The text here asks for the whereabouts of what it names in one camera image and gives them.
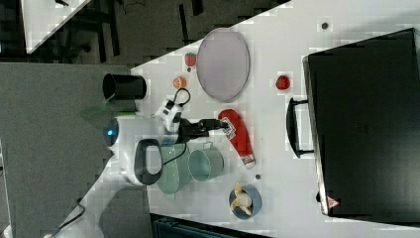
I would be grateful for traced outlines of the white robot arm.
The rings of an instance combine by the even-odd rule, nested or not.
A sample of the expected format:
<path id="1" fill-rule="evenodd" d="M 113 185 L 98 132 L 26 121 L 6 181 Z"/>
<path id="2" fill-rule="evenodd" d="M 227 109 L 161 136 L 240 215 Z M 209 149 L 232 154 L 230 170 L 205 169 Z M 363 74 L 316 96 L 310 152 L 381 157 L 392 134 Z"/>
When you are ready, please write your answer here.
<path id="1" fill-rule="evenodd" d="M 152 185 L 160 179 L 163 147 L 207 137 L 210 131 L 227 127 L 218 119 L 191 123 L 179 113 L 172 119 L 142 115 L 113 118 L 105 130 L 113 156 L 58 228 L 44 238 L 104 238 L 99 220 L 110 201 L 126 187 Z"/>

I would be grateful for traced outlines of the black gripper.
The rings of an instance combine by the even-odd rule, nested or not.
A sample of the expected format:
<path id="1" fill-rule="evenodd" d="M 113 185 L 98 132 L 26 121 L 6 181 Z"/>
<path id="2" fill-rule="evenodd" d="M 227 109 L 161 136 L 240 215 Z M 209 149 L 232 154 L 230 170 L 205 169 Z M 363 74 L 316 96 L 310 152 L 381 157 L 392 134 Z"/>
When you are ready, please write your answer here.
<path id="1" fill-rule="evenodd" d="M 209 136 L 208 130 L 227 129 L 229 124 L 217 119 L 202 119 L 191 123 L 182 118 L 178 129 L 178 143 L 188 143 L 191 140 Z"/>

